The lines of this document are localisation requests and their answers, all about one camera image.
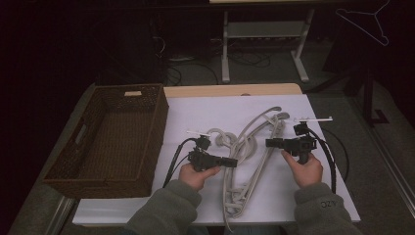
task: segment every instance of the hanger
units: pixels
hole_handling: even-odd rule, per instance
[[[373,39],[375,39],[376,41],[378,41],[379,43],[381,43],[383,46],[387,46],[389,44],[389,40],[388,38],[384,35],[384,31],[382,30],[382,26],[379,23],[378,20],[378,13],[380,11],[382,11],[382,9],[384,9],[389,3],[391,2],[391,0],[388,0],[388,2],[383,5],[378,11],[374,12],[374,13],[364,13],[364,12],[354,12],[354,11],[347,11],[345,9],[338,9],[336,10],[336,14],[338,16],[340,16],[341,18],[345,19],[346,21],[348,21],[349,23],[355,25],[356,27],[360,28],[361,30],[363,30],[366,34],[368,34],[369,36],[371,36]],[[382,34],[382,38],[378,39],[376,36],[372,35],[371,33],[369,33],[366,29],[364,29],[362,26],[360,26],[359,24],[353,22],[352,20],[347,18],[347,14],[356,14],[356,15],[363,15],[363,16],[369,16],[369,17],[373,17],[374,20],[376,21],[376,24],[378,25],[378,28]]]

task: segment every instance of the wicker basket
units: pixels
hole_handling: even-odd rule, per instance
[[[44,182],[76,199],[150,196],[167,112],[160,84],[96,87]]]

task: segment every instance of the gray sweatshirt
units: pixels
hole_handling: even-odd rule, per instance
[[[342,197],[333,194],[326,184],[299,189],[295,199],[300,234],[361,234],[351,223]],[[131,217],[121,234],[186,234],[201,200],[189,185],[172,180]]]

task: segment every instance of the handheld controller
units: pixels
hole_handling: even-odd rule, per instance
[[[276,147],[284,149],[293,157],[300,157],[298,163],[304,165],[308,162],[308,153],[317,148],[316,140],[309,135],[308,127],[305,122],[294,126],[296,135],[303,135],[294,139],[273,138],[266,139],[266,147]]]

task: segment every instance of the white table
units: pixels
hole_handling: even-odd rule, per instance
[[[272,85],[256,85],[254,88],[259,88],[260,90],[262,87],[266,90],[271,89],[270,86]],[[217,89],[213,88],[213,90],[220,90],[223,87],[225,86],[217,86]],[[169,95],[170,92],[166,89],[167,97],[169,97],[167,98],[169,111],[163,146],[153,183],[153,192],[161,188],[177,146],[186,138],[198,137],[197,135],[186,133],[186,130],[205,132],[210,128],[217,127],[238,135],[259,113],[271,107],[279,106],[283,112],[287,112],[291,116],[286,121],[287,126],[283,137],[296,137],[293,126],[298,124],[298,122],[294,122],[293,119],[316,118],[316,116],[311,109],[307,97],[298,94],[299,92],[294,93],[297,94],[173,98],[175,95]],[[321,138],[324,138],[317,122],[310,122],[308,126]],[[257,154],[252,157],[251,161],[238,166],[236,173],[237,183],[245,181],[251,176],[253,167],[256,167],[255,160],[259,160],[265,148],[264,139],[269,138],[268,134],[268,130],[263,130],[259,133],[257,136]],[[192,148],[192,144],[186,144],[179,159],[184,157]],[[212,155],[221,157],[226,157],[229,154],[227,148],[219,148],[214,144],[207,151]],[[324,166],[323,182],[331,185],[330,168],[321,147],[318,146],[313,151],[313,154]],[[177,173],[175,172],[173,179],[177,178]],[[205,188],[201,190],[200,193],[203,196],[203,201],[198,207],[198,218],[194,222],[195,224],[223,225],[221,205],[222,177],[223,170],[207,180]],[[294,221],[295,201],[293,194],[297,189],[298,186],[292,177],[290,168],[282,158],[280,150],[275,149],[254,189],[244,214],[237,219],[230,219],[229,221],[231,224],[275,224]],[[345,207],[350,213],[351,219],[359,221],[360,217],[338,171],[337,193],[344,198]],[[148,198],[82,199],[72,222],[85,226],[123,225],[147,200]]]

